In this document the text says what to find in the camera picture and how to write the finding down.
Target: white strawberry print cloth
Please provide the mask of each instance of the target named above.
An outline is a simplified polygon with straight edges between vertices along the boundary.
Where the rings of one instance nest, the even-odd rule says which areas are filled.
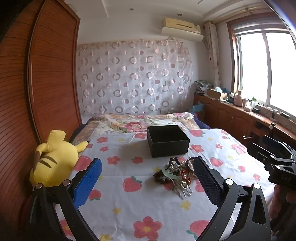
[[[258,182],[270,203],[274,184],[268,181],[269,173],[247,154],[241,143],[220,129],[185,133],[190,145],[188,153],[179,156],[179,160],[201,156],[210,168],[238,185]],[[192,181],[193,194],[182,199],[171,183],[154,181],[152,175],[170,157],[152,158],[146,133],[94,137],[74,167],[71,179],[95,157],[102,161],[102,174],[79,211],[100,241],[194,241],[217,209],[199,180]],[[59,205],[56,211],[64,233],[74,240]],[[230,234],[238,211],[239,206],[221,239]]]

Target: stuffed animal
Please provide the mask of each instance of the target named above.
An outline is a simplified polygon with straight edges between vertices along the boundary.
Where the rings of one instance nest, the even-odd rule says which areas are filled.
[[[87,142],[74,146],[64,141],[64,131],[52,130],[46,143],[36,148],[34,166],[30,172],[30,182],[33,186],[42,183],[45,187],[58,186],[69,178],[73,167],[78,161],[78,152],[83,151]]]

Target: floral bedspread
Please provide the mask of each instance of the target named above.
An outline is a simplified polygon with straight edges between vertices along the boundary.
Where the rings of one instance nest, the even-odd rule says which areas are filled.
[[[274,184],[268,181],[268,171],[235,138],[220,129],[185,133],[189,149],[179,160],[201,156],[210,168],[238,185],[259,183],[266,201],[271,201]],[[186,198],[177,195],[172,183],[154,181],[152,175],[170,157],[152,158],[145,132],[95,136],[70,179],[95,157],[102,161],[102,174],[79,211],[101,241],[194,241],[217,209],[198,179],[192,180],[193,193]],[[235,207],[221,239],[230,234],[239,208]],[[65,235],[74,239],[59,205],[56,211]]]
[[[178,125],[184,131],[200,130],[189,112],[168,115],[117,115],[102,114],[92,117],[76,136],[73,144],[90,141],[99,134],[147,132],[147,126]]]

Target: air conditioner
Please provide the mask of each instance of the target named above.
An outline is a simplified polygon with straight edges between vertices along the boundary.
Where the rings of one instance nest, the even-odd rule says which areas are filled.
[[[173,18],[165,18],[163,20],[161,34],[197,42],[203,39],[203,35],[200,34],[200,26]]]

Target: pile of jewelry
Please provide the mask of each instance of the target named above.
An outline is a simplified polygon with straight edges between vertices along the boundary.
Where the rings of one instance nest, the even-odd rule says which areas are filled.
[[[178,157],[171,157],[168,165],[165,165],[162,170],[153,175],[155,181],[161,184],[172,182],[179,197],[181,197],[181,194],[178,187],[183,192],[184,197],[186,197],[185,191],[191,196],[193,191],[189,185],[191,184],[191,178],[196,178],[193,170],[194,158],[195,157],[189,157],[187,161],[179,161]]]

